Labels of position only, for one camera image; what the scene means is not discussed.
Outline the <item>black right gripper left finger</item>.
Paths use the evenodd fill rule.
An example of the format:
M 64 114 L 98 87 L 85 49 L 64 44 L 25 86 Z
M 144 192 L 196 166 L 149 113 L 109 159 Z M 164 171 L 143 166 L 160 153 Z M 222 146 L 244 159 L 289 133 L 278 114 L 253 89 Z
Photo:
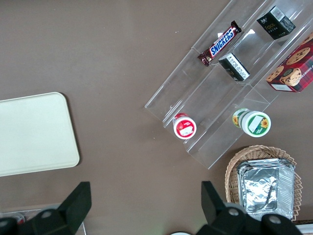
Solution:
M 56 209 L 46 209 L 18 224 L 17 219 L 0 219 L 2 235 L 74 235 L 91 209 L 90 182 L 80 182 Z

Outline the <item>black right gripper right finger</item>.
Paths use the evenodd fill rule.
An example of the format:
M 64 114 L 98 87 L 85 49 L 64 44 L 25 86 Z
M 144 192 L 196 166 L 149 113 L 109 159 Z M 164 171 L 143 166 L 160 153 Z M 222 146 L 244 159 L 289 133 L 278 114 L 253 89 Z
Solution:
M 201 207 L 207 223 L 198 235 L 300 235 L 286 217 L 266 214 L 261 221 L 234 206 L 226 206 L 211 181 L 201 183 Z

